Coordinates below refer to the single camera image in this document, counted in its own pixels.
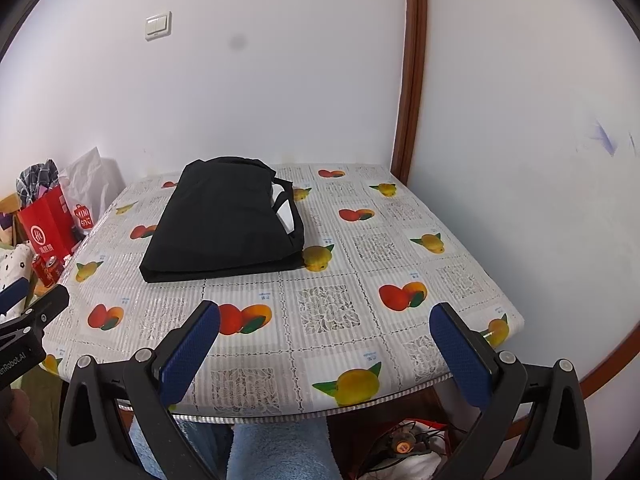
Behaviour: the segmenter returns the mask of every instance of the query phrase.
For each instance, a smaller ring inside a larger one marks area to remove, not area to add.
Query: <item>red paper bag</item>
[[[56,256],[62,262],[76,244],[71,218],[60,186],[47,191],[33,204],[18,211],[18,218],[31,241],[33,250],[45,261]]]

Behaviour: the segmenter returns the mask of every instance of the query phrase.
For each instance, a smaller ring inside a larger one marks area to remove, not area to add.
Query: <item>lemon illustration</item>
[[[444,242],[440,239],[440,233],[431,235],[422,235],[420,238],[411,238],[411,241],[421,245],[434,254],[442,254],[444,252]]]
[[[44,361],[42,362],[42,367],[47,372],[59,376],[60,374],[58,373],[58,365],[60,364],[60,361],[62,361],[62,357],[56,359],[53,355],[47,354],[47,356],[44,358]]]
[[[124,213],[126,213],[129,209],[131,209],[133,206],[135,206],[138,202],[134,202],[133,204],[127,204],[124,205],[122,207],[117,207],[116,208],[116,215],[124,215]]]
[[[78,273],[76,274],[76,282],[82,283],[89,276],[93,276],[98,267],[102,265],[102,262],[89,262],[88,264],[76,264],[78,266]]]
[[[331,261],[331,251],[334,249],[334,245],[327,245],[322,247],[319,245],[312,245],[302,251],[302,258],[305,261],[305,267],[312,272],[320,272],[325,270]]]
[[[310,187],[307,187],[306,189],[300,189],[295,187],[293,189],[293,200],[295,200],[296,202],[300,202],[301,200],[304,200],[307,196],[309,196],[310,191],[311,191]]]
[[[498,345],[504,343],[509,335],[509,325],[507,324],[507,315],[505,314],[500,319],[492,319],[489,322],[487,330],[483,330],[481,334],[486,341],[496,348]]]
[[[380,380],[375,373],[356,368],[340,375],[335,389],[334,397],[338,406],[351,406],[373,397],[380,389]]]
[[[371,399],[380,389],[378,376],[382,361],[368,370],[352,368],[343,372],[337,381],[315,383],[312,386],[322,393],[332,396],[338,406],[352,406]]]
[[[377,189],[382,195],[391,197],[396,194],[396,184],[378,184],[377,186],[369,186]]]

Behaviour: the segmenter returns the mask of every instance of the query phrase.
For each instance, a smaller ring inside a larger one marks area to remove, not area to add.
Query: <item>blue mark on wall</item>
[[[609,155],[613,156],[616,153],[618,145],[607,135],[602,125],[598,122],[596,122],[596,136],[591,137],[591,139],[597,140],[602,145],[602,147],[607,150],[607,153],[609,153]]]
[[[629,139],[631,140],[631,146],[634,149],[634,156],[638,156],[638,150],[636,150],[636,143],[634,141],[634,136],[631,135],[631,132],[629,132]]]

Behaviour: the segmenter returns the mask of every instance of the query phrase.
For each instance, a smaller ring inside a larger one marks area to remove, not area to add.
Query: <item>black bag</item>
[[[260,160],[222,156],[186,166],[162,213],[140,273],[147,283],[297,269],[304,228],[293,185]],[[284,188],[271,206],[272,184]],[[289,202],[294,230],[276,215]]]

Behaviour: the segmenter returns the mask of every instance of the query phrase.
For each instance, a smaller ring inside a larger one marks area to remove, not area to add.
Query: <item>human finger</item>
[[[22,390],[11,390],[14,400],[11,403],[11,411],[6,418],[6,423],[14,434],[22,433],[29,423],[29,397]]]
[[[22,450],[31,460],[31,463],[33,463],[37,469],[42,469],[44,467],[44,450],[42,448],[40,435],[38,434],[38,423],[32,416],[29,418],[27,427],[24,428],[24,431],[18,436],[18,441],[20,442]]]

